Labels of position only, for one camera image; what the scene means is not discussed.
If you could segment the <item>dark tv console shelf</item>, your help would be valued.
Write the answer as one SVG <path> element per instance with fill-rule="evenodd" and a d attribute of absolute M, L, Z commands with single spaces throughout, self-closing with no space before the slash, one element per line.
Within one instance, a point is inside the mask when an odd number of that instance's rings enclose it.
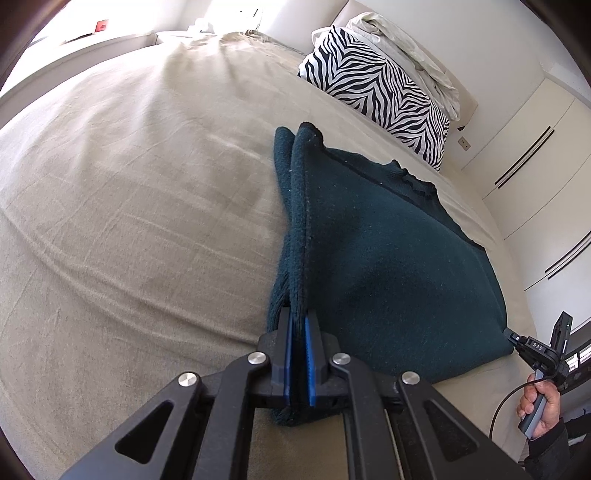
<path fill-rule="evenodd" d="M 591 341 L 588 340 L 567 357 L 569 372 L 566 380 L 559 387 L 562 394 L 568 393 L 590 380 Z"/>

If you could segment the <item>beige bed sheet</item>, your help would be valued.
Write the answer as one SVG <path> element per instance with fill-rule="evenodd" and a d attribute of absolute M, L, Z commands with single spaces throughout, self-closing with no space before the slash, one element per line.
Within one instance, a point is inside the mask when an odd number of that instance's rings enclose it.
<path fill-rule="evenodd" d="M 435 171 L 240 34 L 143 48 L 62 83 L 1 131 L 1 427 L 60 477 L 176 375 L 223 369 L 266 328 L 287 219 L 276 128 L 433 183 L 482 245 L 511 328 L 534 334 L 503 237 L 467 178 Z"/>

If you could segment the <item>wall power socket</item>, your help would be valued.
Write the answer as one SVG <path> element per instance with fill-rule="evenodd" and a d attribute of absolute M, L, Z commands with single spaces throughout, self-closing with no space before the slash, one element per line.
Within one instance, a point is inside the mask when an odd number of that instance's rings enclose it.
<path fill-rule="evenodd" d="M 471 144 L 464 136 L 461 136 L 458 139 L 458 143 L 465 151 L 468 151 L 471 148 Z"/>

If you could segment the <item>dark teal knit sweater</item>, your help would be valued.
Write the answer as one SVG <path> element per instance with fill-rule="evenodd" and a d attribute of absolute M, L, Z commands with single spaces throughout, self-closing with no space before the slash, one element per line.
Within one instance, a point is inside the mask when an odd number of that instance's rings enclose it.
<path fill-rule="evenodd" d="M 267 325 L 289 307 L 370 369 L 412 370 L 431 383 L 507 356 L 505 300 L 485 249 L 441 204 L 436 187 L 397 162 L 386 165 L 325 146 L 304 122 L 273 141 L 287 232 Z"/>

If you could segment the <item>zebra print pillow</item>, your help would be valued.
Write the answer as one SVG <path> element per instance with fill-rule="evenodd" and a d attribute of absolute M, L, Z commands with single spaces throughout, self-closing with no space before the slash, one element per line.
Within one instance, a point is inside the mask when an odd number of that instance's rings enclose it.
<path fill-rule="evenodd" d="M 394 59 L 344 27 L 322 31 L 297 76 L 368 117 L 433 169 L 451 121 Z"/>

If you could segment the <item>small red object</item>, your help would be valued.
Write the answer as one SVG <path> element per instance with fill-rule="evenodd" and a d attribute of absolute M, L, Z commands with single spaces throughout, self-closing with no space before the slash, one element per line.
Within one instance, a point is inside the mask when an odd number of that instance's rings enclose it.
<path fill-rule="evenodd" d="M 103 32 L 106 29 L 106 27 L 107 27 L 107 21 L 100 20 L 96 23 L 94 32 L 95 33 Z"/>

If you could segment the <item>crumpled white duvet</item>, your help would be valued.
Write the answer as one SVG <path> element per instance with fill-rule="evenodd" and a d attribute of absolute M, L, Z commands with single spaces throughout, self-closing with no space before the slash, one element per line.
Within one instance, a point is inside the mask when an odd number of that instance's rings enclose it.
<path fill-rule="evenodd" d="M 372 42 L 400 66 L 409 68 L 409 76 L 426 91 L 451 122 L 461 119 L 459 90 L 444 68 L 401 27 L 381 14 L 363 12 L 349 19 L 346 28 Z"/>

